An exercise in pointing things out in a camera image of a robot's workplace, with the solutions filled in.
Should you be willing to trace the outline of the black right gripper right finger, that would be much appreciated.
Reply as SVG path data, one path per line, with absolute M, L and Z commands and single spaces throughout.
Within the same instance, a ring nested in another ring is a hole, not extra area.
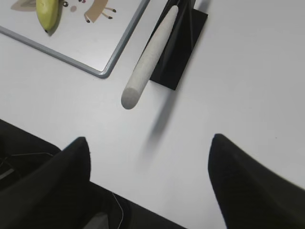
M 303 229 L 305 190 L 215 134 L 209 179 L 228 229 Z

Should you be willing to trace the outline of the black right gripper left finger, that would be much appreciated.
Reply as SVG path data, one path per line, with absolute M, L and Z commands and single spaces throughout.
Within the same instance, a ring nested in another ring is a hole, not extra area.
M 75 139 L 38 170 L 0 193 L 2 229 L 80 229 L 91 173 L 88 143 Z

